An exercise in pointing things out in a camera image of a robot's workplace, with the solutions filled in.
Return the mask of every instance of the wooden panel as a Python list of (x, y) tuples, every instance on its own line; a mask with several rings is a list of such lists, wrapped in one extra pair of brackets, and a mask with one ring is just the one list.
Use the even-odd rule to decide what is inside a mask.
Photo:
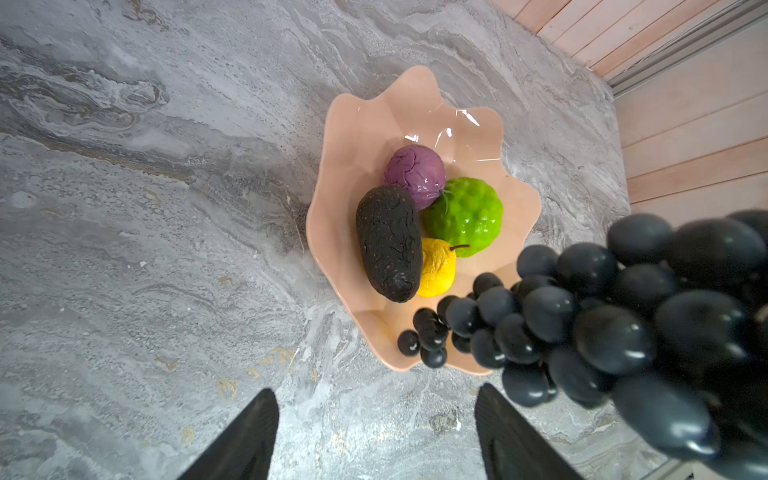
[(657, 214), (677, 227), (691, 220), (724, 217), (749, 208), (768, 208), (768, 173), (632, 204), (632, 213)]
[(619, 97), (615, 103), (621, 145), (628, 147), (767, 91), (768, 22), (761, 22)]
[[(710, 3), (711, 1), (712, 0), (685, 0), (682, 4), (678, 5), (677, 7), (669, 11), (667, 15), (665, 15), (662, 18), (659, 18), (659, 20), (657, 20), (657, 22), (659, 22), (658, 25), (656, 25), (656, 23), (653, 23), (651, 26), (643, 30), (640, 34), (635, 35), (630, 41), (628, 41), (626, 44), (626, 47), (622, 45), (616, 50), (614, 50), (613, 52), (611, 52), (606, 58), (603, 58), (602, 60), (600, 60), (597, 64), (593, 66), (594, 72), (600, 75), (601, 77), (605, 78), (606, 80), (611, 80), (613, 77), (615, 77), (620, 73), (623, 73), (629, 67), (639, 62), (641, 59), (654, 53), (656, 50), (665, 46), (667, 43), (673, 41), (679, 35), (682, 35), (683, 33), (691, 30), (693, 27), (696, 27), (704, 20), (707, 20), (712, 15), (725, 9), (729, 5), (732, 5), (733, 3), (738, 2), (739, 0), (719, 0), (718, 2), (715, 2), (714, 4), (705, 8), (701, 12), (695, 14), (694, 17), (689, 18), (682, 25), (678, 25), (676, 28), (673, 28), (671, 31), (667, 31), (671, 25), (677, 23), (677, 16), (680, 16), (680, 17), (685, 16), (684, 14), (685, 12), (683, 12), (683, 14), (680, 13), (681, 10), (690, 8), (692, 5), (697, 3), (705, 5), (707, 3)], [(636, 46), (645, 44), (648, 38), (653, 38), (657, 36), (657, 34), (659, 33), (661, 33), (663, 36), (660, 37), (658, 40), (644, 47), (642, 50), (633, 54), (629, 58), (623, 61), (621, 60), (621, 58), (623, 58), (625, 55), (631, 55), (631, 54), (628, 54), (628, 52), (635, 50)], [(611, 67), (612, 64), (614, 64), (616, 61), (621, 61), (621, 63), (616, 67)], [(609, 68), (613, 68), (613, 70), (610, 70), (608, 73), (604, 73), (604, 71)]]
[(627, 180), (631, 203), (768, 171), (768, 137)]
[(523, 7), (525, 7), (525, 4), (528, 3), (528, 0), (491, 0), (491, 3), (496, 5), (496, 8), (505, 14), (514, 18), (518, 15), (518, 13), (520, 13)]
[(515, 17), (521, 25), (537, 33), (553, 19), (569, 0), (531, 0)]
[(553, 44), (568, 55), (586, 47), (642, 0), (603, 0)]
[(601, 33), (589, 45), (582, 48), (574, 60), (582, 65), (591, 67), (610, 54), (616, 47), (621, 46), (638, 32), (665, 15), (683, 0), (644, 0), (637, 7), (622, 17), (618, 22)]
[(625, 147), (624, 169), (632, 178), (763, 137), (768, 137), (768, 93)]
[(568, 5), (560, 10), (560, 13), (544, 25), (539, 31), (538, 36), (549, 43), (554, 43), (555, 40), (560, 38), (560, 35), (563, 35), (570, 27), (574, 26), (576, 22), (581, 20), (598, 3), (600, 3), (600, 0), (571, 0)]

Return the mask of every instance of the dark grape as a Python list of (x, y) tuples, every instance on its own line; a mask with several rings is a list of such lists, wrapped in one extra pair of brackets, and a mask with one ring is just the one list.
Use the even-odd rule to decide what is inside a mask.
[(751, 379), (723, 395), (729, 420), (746, 436), (768, 449), (768, 379)]
[(619, 379), (614, 404), (630, 427), (659, 448), (699, 442), (712, 423), (707, 407), (692, 388), (654, 372)]
[(707, 434), (701, 440), (690, 440), (681, 447), (652, 446), (670, 458), (677, 458), (678, 460), (682, 460), (684, 462), (690, 462), (693, 460), (701, 460), (704, 462), (708, 458), (713, 458), (715, 455), (720, 453), (722, 444), (720, 429), (713, 422), (710, 423)]
[(768, 210), (742, 210), (733, 212), (728, 218), (749, 225), (768, 244)]
[(518, 287), (518, 298), (522, 302), (528, 294), (537, 288), (542, 286), (559, 286), (558, 281), (551, 276), (544, 275), (529, 275), (523, 280), (520, 280), (520, 286)]
[(453, 346), (461, 353), (472, 353), (469, 349), (469, 338), (456, 335), (456, 332), (451, 333), (451, 341)]
[(554, 380), (549, 375), (549, 366), (546, 363), (542, 363), (541, 368), (544, 370), (544, 373), (547, 376), (547, 383), (549, 383), (549, 387), (547, 388), (547, 393), (549, 393), (549, 397), (546, 400), (546, 402), (549, 403), (558, 397), (559, 390), (558, 390), (558, 386), (555, 385)]
[(493, 273), (481, 273), (477, 275), (472, 284), (472, 292), (475, 294), (475, 298), (479, 298), (483, 292), (494, 286), (504, 286), (504, 282)]
[(585, 408), (607, 401), (613, 377), (595, 369), (570, 346), (558, 346), (547, 356), (549, 375), (569, 398)]
[(740, 283), (732, 290), (727, 290), (727, 293), (743, 301), (751, 311), (757, 312), (763, 305), (768, 305), (768, 275)]
[(420, 308), (413, 314), (413, 328), (418, 332), (424, 325), (437, 321), (437, 313), (431, 308)]
[(684, 362), (664, 347), (659, 339), (659, 350), (654, 361), (654, 371), (664, 378), (685, 382), (695, 389), (702, 388), (703, 376), (707, 369), (697, 363)]
[(657, 352), (653, 327), (631, 310), (613, 305), (579, 313), (574, 342), (585, 360), (611, 375), (646, 369)]
[(571, 332), (576, 303), (571, 292), (557, 286), (543, 286), (523, 301), (525, 324), (539, 339), (562, 343)]
[(614, 222), (606, 240), (608, 249), (626, 266), (658, 263), (672, 240), (672, 227), (656, 215), (635, 214)]
[(661, 340), (683, 360), (714, 366), (747, 358), (750, 318), (741, 302), (724, 293), (673, 295), (656, 310), (654, 322)]
[(700, 375), (687, 381), (700, 391), (710, 392), (722, 402), (741, 406), (746, 404), (746, 396), (760, 382), (768, 379), (768, 362), (753, 359), (728, 366), (700, 368)]
[(605, 305), (603, 299), (596, 296), (586, 296), (578, 300), (578, 308), (582, 311), (592, 310), (593, 308), (598, 308), (603, 305)]
[(518, 255), (518, 275), (554, 276), (558, 254), (545, 245), (529, 245)]
[(563, 285), (579, 295), (600, 295), (616, 276), (616, 257), (596, 243), (574, 243), (558, 259)]
[(760, 355), (768, 357), (768, 320), (763, 320), (755, 326), (754, 346)]
[(448, 359), (448, 352), (445, 349), (431, 351), (422, 349), (422, 362), (430, 369), (438, 369), (445, 365), (445, 361)]
[(550, 386), (544, 370), (535, 365), (507, 365), (502, 373), (507, 397), (524, 407), (534, 407), (549, 400)]
[(397, 337), (397, 348), (405, 356), (417, 356), (421, 345), (419, 334), (413, 330), (406, 330)]
[(541, 359), (541, 342), (528, 333), (525, 319), (518, 313), (502, 318), (493, 336), (504, 355), (512, 362), (528, 365)]
[(423, 349), (431, 352), (437, 352), (445, 348), (445, 342), (448, 340), (448, 327), (438, 322), (436, 319), (425, 323), (419, 330), (419, 343)]
[(493, 286), (483, 292), (478, 298), (478, 308), (480, 316), (490, 326), (495, 326), (504, 315), (519, 310), (515, 295), (503, 286)]
[(460, 298), (451, 302), (445, 311), (445, 319), (448, 320), (451, 330), (465, 337), (472, 336), (485, 325), (480, 317), (477, 302), (471, 298)]
[(723, 431), (720, 454), (703, 463), (717, 474), (733, 480), (765, 480), (768, 477), (768, 449), (728, 431)]
[(756, 322), (765, 323), (768, 322), (768, 303), (764, 303), (763, 306), (756, 309), (755, 314), (752, 315)]
[(493, 332), (489, 329), (480, 329), (472, 334), (469, 349), (478, 365), (486, 369), (500, 369), (508, 364), (504, 353), (493, 338)]
[(457, 298), (456, 295), (446, 295), (437, 302), (437, 316), (445, 325), (448, 325), (448, 321), (445, 319), (445, 312), (448, 310), (448, 305)]
[(674, 273), (658, 265), (640, 263), (618, 273), (611, 290), (611, 299), (650, 317), (656, 307), (679, 289)]
[(686, 223), (674, 233), (667, 251), (677, 275), (708, 286), (741, 281), (765, 259), (760, 235), (730, 218)]

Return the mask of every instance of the gray marble surface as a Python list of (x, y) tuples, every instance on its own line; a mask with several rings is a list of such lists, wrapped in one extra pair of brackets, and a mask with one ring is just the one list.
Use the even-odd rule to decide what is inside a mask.
[[(307, 250), (340, 93), (422, 64), (494, 108), (529, 243), (629, 211), (609, 89), (483, 0), (7, 0), (0, 44), (0, 478), (174, 478), (265, 387), (271, 478), (483, 476), (486, 379), (389, 371)], [(664, 460), (611, 406), (525, 415), (586, 478)]]

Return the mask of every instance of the green custard apple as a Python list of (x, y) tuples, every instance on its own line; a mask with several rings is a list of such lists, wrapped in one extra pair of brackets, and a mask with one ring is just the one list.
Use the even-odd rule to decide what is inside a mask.
[(452, 178), (440, 198), (423, 210), (427, 236), (449, 245), (469, 245), (457, 257), (471, 257), (493, 243), (502, 231), (504, 206), (496, 191), (477, 178)]

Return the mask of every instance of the yellow pear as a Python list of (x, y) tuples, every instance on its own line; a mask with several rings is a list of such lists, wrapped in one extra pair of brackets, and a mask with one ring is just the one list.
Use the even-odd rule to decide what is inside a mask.
[(422, 238), (422, 282), (419, 296), (438, 296), (447, 292), (456, 278), (456, 250), (469, 245), (456, 245), (438, 238)]

